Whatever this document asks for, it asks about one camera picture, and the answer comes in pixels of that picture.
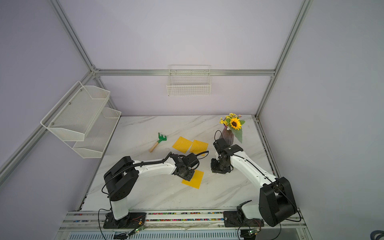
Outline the yellow envelope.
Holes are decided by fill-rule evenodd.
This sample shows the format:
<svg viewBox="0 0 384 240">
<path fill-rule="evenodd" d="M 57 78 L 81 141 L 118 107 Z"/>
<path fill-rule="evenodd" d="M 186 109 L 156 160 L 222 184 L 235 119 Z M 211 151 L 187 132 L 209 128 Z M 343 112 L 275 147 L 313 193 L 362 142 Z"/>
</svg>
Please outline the yellow envelope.
<svg viewBox="0 0 384 240">
<path fill-rule="evenodd" d="M 208 143 L 194 140 L 190 148 L 190 153 L 194 153 L 197 155 L 202 152 L 205 152 L 208 148 L 208 145 Z"/>
<path fill-rule="evenodd" d="M 177 141 L 173 144 L 172 148 L 185 154 L 190 149 L 192 143 L 193 142 L 188 139 L 179 137 Z"/>
<path fill-rule="evenodd" d="M 192 188 L 195 188 L 195 189 L 199 189 L 201 186 L 203 177 L 204 177 L 204 172 L 201 172 L 199 170 L 195 170 L 195 173 L 194 173 L 193 177 L 191 178 L 191 180 L 190 181 L 182 180 L 182 184 L 189 186 L 189 187 L 192 187 Z"/>
</svg>

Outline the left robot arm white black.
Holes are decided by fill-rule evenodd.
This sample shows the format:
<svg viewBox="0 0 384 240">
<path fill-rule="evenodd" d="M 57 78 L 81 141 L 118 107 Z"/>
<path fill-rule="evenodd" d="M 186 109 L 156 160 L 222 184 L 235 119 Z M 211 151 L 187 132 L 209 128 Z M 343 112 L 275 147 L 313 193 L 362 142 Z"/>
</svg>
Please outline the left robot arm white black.
<svg viewBox="0 0 384 240">
<path fill-rule="evenodd" d="M 208 154 L 209 151 L 188 155 L 170 152 L 165 158 L 155 161 L 134 161 L 130 156 L 120 159 L 104 174 L 102 187 L 102 193 L 108 195 L 114 219 L 119 221 L 130 215 L 127 197 L 138 179 L 174 175 L 189 182 L 200 166 L 200 160 Z"/>
</svg>

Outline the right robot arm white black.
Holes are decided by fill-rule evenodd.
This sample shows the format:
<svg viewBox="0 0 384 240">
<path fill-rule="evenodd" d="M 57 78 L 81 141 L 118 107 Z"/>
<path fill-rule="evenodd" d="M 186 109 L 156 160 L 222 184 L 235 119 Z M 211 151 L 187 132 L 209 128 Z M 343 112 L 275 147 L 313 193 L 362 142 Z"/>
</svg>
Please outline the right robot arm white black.
<svg viewBox="0 0 384 240">
<path fill-rule="evenodd" d="M 216 174 L 227 174 L 239 170 L 259 189 L 259 202 L 246 201 L 237 207 L 239 221 L 262 219 L 274 227 L 298 213 L 290 182 L 263 170 L 252 161 L 238 145 L 229 146 L 224 139 L 213 143 L 217 154 L 211 160 L 211 170 Z"/>
</svg>

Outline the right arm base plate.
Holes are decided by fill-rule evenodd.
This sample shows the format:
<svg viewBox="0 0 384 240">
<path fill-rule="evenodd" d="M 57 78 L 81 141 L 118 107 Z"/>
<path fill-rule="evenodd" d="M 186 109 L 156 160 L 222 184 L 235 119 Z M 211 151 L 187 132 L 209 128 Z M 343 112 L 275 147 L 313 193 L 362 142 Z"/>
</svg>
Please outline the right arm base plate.
<svg viewBox="0 0 384 240">
<path fill-rule="evenodd" d="M 231 227 L 263 227 L 264 220 L 259 211 L 259 204 L 252 200 L 243 202 L 235 211 L 224 211 L 224 224 Z"/>
</svg>

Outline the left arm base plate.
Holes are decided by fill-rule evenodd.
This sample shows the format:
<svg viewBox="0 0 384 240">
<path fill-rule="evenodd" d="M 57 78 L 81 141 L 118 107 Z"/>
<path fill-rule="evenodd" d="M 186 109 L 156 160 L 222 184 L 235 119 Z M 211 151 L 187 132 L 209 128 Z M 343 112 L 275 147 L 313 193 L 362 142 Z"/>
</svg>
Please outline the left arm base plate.
<svg viewBox="0 0 384 240">
<path fill-rule="evenodd" d="M 135 213 L 131 212 L 127 216 L 123 217 L 120 220 L 114 218 L 112 212 L 106 214 L 106 219 L 104 221 L 104 229 L 138 229 L 143 226 L 146 221 L 146 213 Z"/>
</svg>

